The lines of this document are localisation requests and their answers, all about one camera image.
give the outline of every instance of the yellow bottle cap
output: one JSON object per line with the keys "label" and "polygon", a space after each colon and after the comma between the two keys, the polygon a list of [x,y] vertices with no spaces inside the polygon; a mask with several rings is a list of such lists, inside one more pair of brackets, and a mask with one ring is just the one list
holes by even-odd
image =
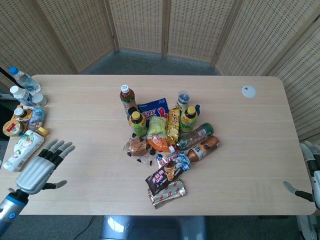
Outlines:
{"label": "yellow bottle cap", "polygon": [[140,118],[140,113],[138,111],[134,111],[131,116],[134,120],[138,120]]}
{"label": "yellow bottle cap", "polygon": [[39,133],[45,135],[45,136],[47,136],[48,133],[49,133],[49,132],[48,132],[46,129],[44,129],[42,126],[39,127],[37,131],[38,131]]}
{"label": "yellow bottle cap", "polygon": [[193,115],[196,113],[196,108],[194,106],[188,107],[188,110],[186,111],[189,115]]}

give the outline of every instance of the brown bottle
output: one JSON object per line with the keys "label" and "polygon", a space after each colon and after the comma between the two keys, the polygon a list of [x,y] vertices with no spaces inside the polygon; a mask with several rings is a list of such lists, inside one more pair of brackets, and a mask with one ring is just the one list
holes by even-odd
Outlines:
{"label": "brown bottle", "polygon": [[135,93],[128,85],[121,86],[120,99],[124,106],[125,113],[128,115],[128,110],[131,107],[137,107],[135,100]]}
{"label": "brown bottle", "polygon": [[215,136],[210,136],[202,142],[194,145],[187,153],[188,159],[192,162],[199,162],[205,156],[212,153],[215,149],[220,147],[220,141]]}

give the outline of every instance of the wooden table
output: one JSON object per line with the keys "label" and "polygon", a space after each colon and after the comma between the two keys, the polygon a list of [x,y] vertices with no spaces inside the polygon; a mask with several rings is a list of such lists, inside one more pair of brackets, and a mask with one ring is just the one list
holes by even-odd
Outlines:
{"label": "wooden table", "polygon": [[[290,193],[283,181],[311,192],[307,169],[281,81],[259,76],[36,75],[47,96],[47,141],[76,149],[49,179],[63,188],[29,197],[25,215],[308,215],[314,203]],[[196,127],[209,122],[221,147],[185,172],[187,196],[155,210],[145,178],[157,170],[123,153],[131,134],[120,101],[128,84],[138,104],[180,90],[200,104]],[[242,86],[256,88],[245,98]],[[18,138],[11,138],[4,160]],[[18,173],[0,171],[0,196],[15,188]]]}

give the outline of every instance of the round white object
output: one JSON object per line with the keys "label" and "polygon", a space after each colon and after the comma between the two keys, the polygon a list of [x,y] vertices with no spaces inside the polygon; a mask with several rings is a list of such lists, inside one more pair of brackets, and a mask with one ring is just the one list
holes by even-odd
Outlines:
{"label": "round white object", "polygon": [[254,98],[256,96],[256,89],[253,86],[246,85],[242,87],[242,94],[246,98]]}
{"label": "round white object", "polygon": [[21,116],[21,115],[23,115],[24,113],[25,113],[25,111],[22,109],[22,107],[18,107],[18,108],[16,108],[15,110],[14,110],[14,115],[16,115],[16,116]]}

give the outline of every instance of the white bottle cap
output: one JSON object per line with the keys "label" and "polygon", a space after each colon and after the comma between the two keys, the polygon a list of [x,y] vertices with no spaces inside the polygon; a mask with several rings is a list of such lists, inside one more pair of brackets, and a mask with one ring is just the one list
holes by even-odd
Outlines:
{"label": "white bottle cap", "polygon": [[41,106],[45,106],[48,103],[48,100],[46,99],[45,96],[43,96],[41,93],[36,93],[33,97],[32,97],[32,102],[36,105],[41,105]]}
{"label": "white bottle cap", "polygon": [[12,93],[13,95],[20,95],[23,93],[23,91],[24,90],[18,86],[10,87],[10,93]]}
{"label": "white bottle cap", "polygon": [[169,146],[170,153],[174,153],[176,150],[173,146]]}
{"label": "white bottle cap", "polygon": [[15,110],[14,110],[14,115],[16,115],[16,116],[21,116],[21,115],[23,115],[24,114],[24,110],[23,110],[23,108],[22,107],[17,107]]}
{"label": "white bottle cap", "polygon": [[130,88],[128,85],[122,85],[121,86],[121,92],[123,92],[124,94],[127,94],[129,92]]}

